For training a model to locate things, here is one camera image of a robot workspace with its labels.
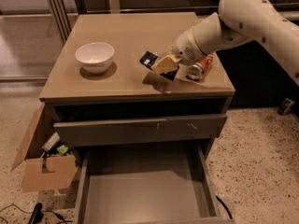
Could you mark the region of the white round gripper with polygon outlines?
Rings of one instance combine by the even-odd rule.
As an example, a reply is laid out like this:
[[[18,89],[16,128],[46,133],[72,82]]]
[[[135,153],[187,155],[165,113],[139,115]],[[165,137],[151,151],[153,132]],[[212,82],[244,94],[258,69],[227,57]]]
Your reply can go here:
[[[166,54],[151,66],[151,70],[160,75],[178,70],[178,64],[193,65],[203,59],[206,55],[201,51],[194,38],[193,29],[181,34],[174,42],[171,51],[173,54]]]

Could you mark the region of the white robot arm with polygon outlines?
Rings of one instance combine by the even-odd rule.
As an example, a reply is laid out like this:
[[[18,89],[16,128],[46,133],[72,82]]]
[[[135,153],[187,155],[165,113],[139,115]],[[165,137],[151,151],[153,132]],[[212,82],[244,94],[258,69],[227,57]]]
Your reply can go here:
[[[157,74],[189,67],[218,50],[258,42],[297,81],[299,26],[280,15],[269,0],[220,0],[218,11],[181,34],[159,56],[151,70]]]

